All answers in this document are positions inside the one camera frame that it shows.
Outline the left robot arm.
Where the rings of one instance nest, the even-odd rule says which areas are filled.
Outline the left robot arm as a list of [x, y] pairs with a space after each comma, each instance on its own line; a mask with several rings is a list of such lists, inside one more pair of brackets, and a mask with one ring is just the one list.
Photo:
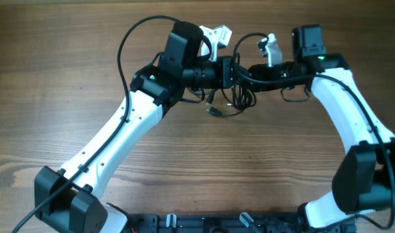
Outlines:
[[42, 168], [34, 180], [34, 214], [58, 232], [131, 232], [129, 215], [102, 203], [108, 182], [136, 143], [184, 91], [232, 84], [232, 59], [218, 56], [232, 32], [174, 20], [166, 46], [124, 82], [125, 97], [91, 141], [57, 170]]

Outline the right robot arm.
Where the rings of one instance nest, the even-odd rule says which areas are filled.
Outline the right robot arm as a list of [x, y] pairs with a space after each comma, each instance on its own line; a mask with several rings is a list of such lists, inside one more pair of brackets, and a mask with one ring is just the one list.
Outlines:
[[327, 52], [319, 25], [292, 31], [293, 61], [284, 62], [275, 35], [258, 42], [265, 65], [249, 68], [258, 91], [304, 85], [323, 105], [344, 146], [345, 157], [324, 196], [302, 205], [306, 230], [324, 230], [368, 213], [395, 212], [395, 135], [373, 113], [350, 66]]

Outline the black USB cable long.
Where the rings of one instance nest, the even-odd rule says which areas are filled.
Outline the black USB cable long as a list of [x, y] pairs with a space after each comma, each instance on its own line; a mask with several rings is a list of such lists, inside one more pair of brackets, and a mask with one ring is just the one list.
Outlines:
[[204, 102], [207, 112], [214, 117], [235, 117], [253, 105], [253, 95], [250, 91], [233, 85], [228, 89], [204, 90], [187, 87], [187, 91], [197, 99], [184, 98], [184, 102], [200, 104]]

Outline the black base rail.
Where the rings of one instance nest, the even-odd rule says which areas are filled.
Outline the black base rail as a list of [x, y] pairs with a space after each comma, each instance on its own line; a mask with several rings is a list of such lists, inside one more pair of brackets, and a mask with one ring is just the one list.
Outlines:
[[294, 213], [240, 215], [130, 214], [129, 233], [301, 232]]

